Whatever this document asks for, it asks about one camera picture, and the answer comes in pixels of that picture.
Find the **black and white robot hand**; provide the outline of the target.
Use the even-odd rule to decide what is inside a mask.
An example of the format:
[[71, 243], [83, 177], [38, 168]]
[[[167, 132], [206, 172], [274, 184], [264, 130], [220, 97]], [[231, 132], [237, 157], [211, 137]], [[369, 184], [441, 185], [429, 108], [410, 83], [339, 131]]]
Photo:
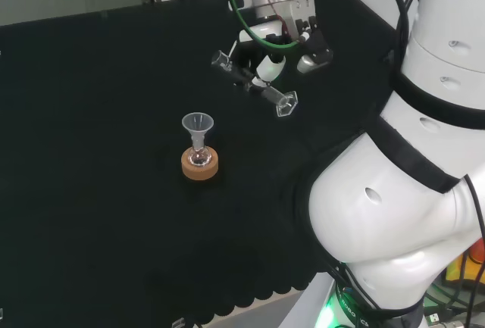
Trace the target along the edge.
[[293, 59], [300, 74], [311, 73], [327, 66], [333, 60], [333, 50], [319, 29], [316, 18], [297, 20], [297, 46], [284, 54], [281, 50], [264, 47], [245, 30], [239, 32], [230, 50], [231, 67], [241, 74], [239, 81], [249, 88], [269, 87], [282, 74], [286, 62]]

